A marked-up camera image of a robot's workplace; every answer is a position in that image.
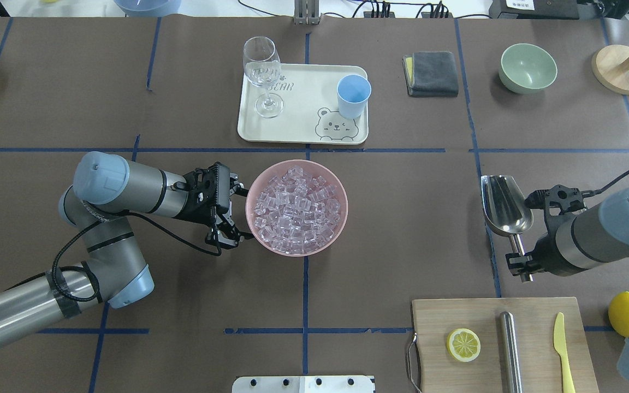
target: bear drawing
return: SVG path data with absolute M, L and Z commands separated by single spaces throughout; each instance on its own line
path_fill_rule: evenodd
M 353 141 L 354 137 L 358 135 L 356 120 L 346 119 L 338 111 L 332 111 L 328 108 L 321 108 L 317 114 L 319 115 L 319 123 L 314 128 L 314 132 L 317 133 L 320 141 L 323 139 L 330 141 L 350 139 Z

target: bowl of ice cubes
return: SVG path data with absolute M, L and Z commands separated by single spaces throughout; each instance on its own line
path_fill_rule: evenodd
M 247 196 L 247 223 L 265 248 L 304 257 L 329 247 L 349 212 L 339 178 L 316 162 L 291 159 L 266 169 Z

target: gray towel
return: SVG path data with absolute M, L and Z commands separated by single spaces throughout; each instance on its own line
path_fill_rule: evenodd
M 407 91 L 412 97 L 458 96 L 458 70 L 451 52 L 415 52 L 404 56 L 404 70 Z

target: lemon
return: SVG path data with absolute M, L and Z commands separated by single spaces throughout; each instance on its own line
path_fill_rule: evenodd
M 446 341 L 448 353 L 459 361 L 473 361 L 479 356 L 481 348 L 479 337 L 469 329 L 455 329 Z
M 623 337 L 629 336 L 629 292 L 617 294 L 608 306 L 611 326 Z

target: wooden cutting board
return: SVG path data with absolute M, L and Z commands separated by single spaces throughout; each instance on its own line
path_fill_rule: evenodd
M 502 311 L 514 315 L 524 391 L 562 391 L 560 357 L 552 345 L 555 316 L 562 312 L 574 388 L 577 393 L 598 393 L 579 305 L 573 297 L 419 299 L 412 301 L 412 311 L 424 393 L 508 391 L 499 324 Z M 482 350 L 474 361 L 462 363 L 448 354 L 447 336 L 457 328 L 479 336 Z

